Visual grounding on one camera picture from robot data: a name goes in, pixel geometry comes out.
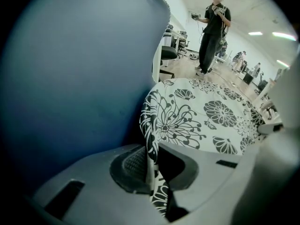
fluorescent light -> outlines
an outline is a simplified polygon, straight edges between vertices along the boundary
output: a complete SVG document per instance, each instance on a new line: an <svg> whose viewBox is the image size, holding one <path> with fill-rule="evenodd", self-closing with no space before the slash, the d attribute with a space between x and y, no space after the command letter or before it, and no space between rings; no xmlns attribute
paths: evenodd
<svg viewBox="0 0 300 225"><path fill-rule="evenodd" d="M289 34L285 34L285 33L280 33L280 32L273 32L273 35L276 37L280 37L280 38L286 38L292 41L296 41L296 38L292 35Z"/></svg>
<svg viewBox="0 0 300 225"><path fill-rule="evenodd" d="M279 64L281 64L281 65L287 67L287 68L290 67L289 65L285 64L284 62L282 62L282 61L280 61L280 60L277 60L277 62L278 62Z"/></svg>
<svg viewBox="0 0 300 225"><path fill-rule="evenodd" d="M251 36L262 35L261 32L250 32L250 33L248 33L248 34L251 35Z"/></svg>

black t-shirt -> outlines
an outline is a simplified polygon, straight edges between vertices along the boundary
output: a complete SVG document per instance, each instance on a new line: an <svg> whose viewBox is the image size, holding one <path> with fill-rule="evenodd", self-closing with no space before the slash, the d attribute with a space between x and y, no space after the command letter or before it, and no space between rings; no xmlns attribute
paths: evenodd
<svg viewBox="0 0 300 225"><path fill-rule="evenodd" d="M204 29L204 33L221 36L222 29L225 29L225 24L219 15L215 15L214 11L212 10L212 6L213 4L208 6L205 11L205 18L208 18L210 21ZM221 8L220 12L225 16L225 18L231 21L230 10L221 3L216 6Z"/></svg>

black slot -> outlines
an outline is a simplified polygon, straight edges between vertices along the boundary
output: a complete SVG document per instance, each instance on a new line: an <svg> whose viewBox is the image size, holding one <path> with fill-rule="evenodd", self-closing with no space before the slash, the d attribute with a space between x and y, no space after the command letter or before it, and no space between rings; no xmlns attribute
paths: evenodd
<svg viewBox="0 0 300 225"><path fill-rule="evenodd" d="M224 161L224 160L218 160L216 162L216 164L226 166L226 167L230 167L230 168L236 168L236 166L238 165L237 163L228 162L228 161Z"/></svg>
<svg viewBox="0 0 300 225"><path fill-rule="evenodd" d="M45 211L62 219L84 186L83 182L70 181L46 206Z"/></svg>

man in black outfit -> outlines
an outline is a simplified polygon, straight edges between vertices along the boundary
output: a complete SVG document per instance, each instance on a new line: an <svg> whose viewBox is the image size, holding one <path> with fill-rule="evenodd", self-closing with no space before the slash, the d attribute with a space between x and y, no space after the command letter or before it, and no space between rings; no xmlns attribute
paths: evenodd
<svg viewBox="0 0 300 225"><path fill-rule="evenodd" d="M196 67L197 75L207 74L225 28L231 25L230 10L222 5L221 1L213 0L213 3L206 8L205 19L197 18L197 21L207 23L199 50L200 65Z"/></svg>

